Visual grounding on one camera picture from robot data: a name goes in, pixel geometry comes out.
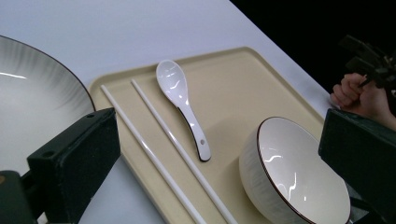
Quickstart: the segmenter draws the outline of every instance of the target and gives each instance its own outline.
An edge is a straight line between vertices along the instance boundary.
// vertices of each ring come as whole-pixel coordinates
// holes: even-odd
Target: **white chopstick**
[[[206,191],[206,193],[209,195],[210,199],[212,202],[215,204],[215,206],[219,209],[221,214],[223,215],[224,219],[228,223],[237,223],[236,220],[233,218],[233,215],[230,213],[230,211],[227,209],[227,207],[224,205],[224,203],[221,201],[219,196],[216,194],[216,192],[212,189],[212,187],[209,185],[209,183],[206,181],[205,177],[202,175],[202,173],[199,171],[199,169],[196,167],[195,163],[191,160],[190,156],[187,154],[186,150],[183,148],[183,146],[177,141],[177,139],[172,135],[172,132],[166,125],[166,123],[163,121],[161,116],[158,114],[158,112],[155,110],[155,108],[152,106],[151,102],[147,98],[146,94],[143,93],[143,91],[140,89],[139,85],[137,85],[136,81],[134,79],[131,80],[132,84],[136,88],[137,92],[140,94],[142,97],[143,101],[146,103],[148,106],[149,110],[151,113],[154,115],[155,119],[160,123],[161,127],[165,131],[166,135],[168,135],[169,139],[172,140],[172,143],[176,147],[177,151],[180,153],[181,157],[184,159],[184,161],[187,163],[187,165],[190,167],[191,171],[194,173],[195,177],[198,179],[198,181],[201,183],[202,187]]]
[[[201,215],[199,214],[199,212],[192,205],[192,203],[190,202],[189,198],[187,198],[187,196],[183,193],[183,190],[181,190],[181,188],[177,185],[175,180],[172,178],[172,176],[167,172],[166,168],[160,162],[160,160],[151,151],[151,149],[149,148],[148,144],[146,144],[146,142],[143,139],[143,137],[140,135],[140,133],[134,127],[132,122],[128,119],[128,117],[122,111],[122,109],[120,108],[119,104],[116,102],[116,100],[110,94],[110,92],[105,87],[105,85],[101,85],[101,89],[104,92],[104,94],[106,95],[107,99],[110,101],[110,103],[113,104],[113,106],[115,107],[117,113],[121,116],[122,120],[128,126],[129,130],[132,132],[132,134],[134,135],[136,140],[139,142],[140,146],[145,150],[146,154],[149,156],[149,158],[151,159],[152,163],[154,163],[154,165],[157,168],[157,170],[161,173],[161,175],[165,179],[166,183],[168,183],[168,185],[171,187],[172,191],[176,194],[176,196],[181,201],[183,206],[187,209],[189,214],[192,216],[192,218],[194,219],[195,223],[206,223],[204,221],[204,219],[201,217]]]

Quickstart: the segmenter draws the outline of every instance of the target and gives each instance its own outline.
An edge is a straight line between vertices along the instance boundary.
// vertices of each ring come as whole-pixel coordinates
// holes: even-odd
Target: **hand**
[[[341,84],[332,88],[332,101],[342,110],[373,119],[396,131],[396,118],[389,110],[385,90],[377,88],[373,81],[360,88],[364,80],[366,77],[360,74],[346,74]]]

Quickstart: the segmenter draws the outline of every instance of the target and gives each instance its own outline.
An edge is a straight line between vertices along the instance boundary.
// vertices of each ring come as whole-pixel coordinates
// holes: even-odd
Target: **white table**
[[[0,35],[54,57],[88,88],[97,77],[163,59],[247,46],[323,118],[329,94],[228,0],[2,1]],[[119,159],[80,223],[162,223]]]

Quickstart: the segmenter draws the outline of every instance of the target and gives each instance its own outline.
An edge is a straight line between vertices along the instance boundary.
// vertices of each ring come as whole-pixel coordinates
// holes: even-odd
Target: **ceramic bowl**
[[[239,157],[242,184],[273,223],[348,223],[347,186],[318,155],[318,140],[297,123],[269,118]]]
[[[91,96],[69,69],[0,36],[0,170],[24,175],[31,153],[93,111]]]

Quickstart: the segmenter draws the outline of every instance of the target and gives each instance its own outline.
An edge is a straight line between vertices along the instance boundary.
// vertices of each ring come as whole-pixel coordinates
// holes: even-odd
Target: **beige tray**
[[[199,161],[189,127],[161,92],[157,64],[97,78],[89,87],[96,109],[111,107],[100,89],[104,84],[206,222],[226,223],[134,89],[134,78],[234,218],[239,223],[270,223],[240,181],[238,157],[248,135],[264,119],[279,116],[294,120],[319,139],[323,118],[252,49],[175,61],[186,74],[191,107],[212,150],[210,161]],[[122,155],[165,220],[193,223],[120,117],[118,125]]]

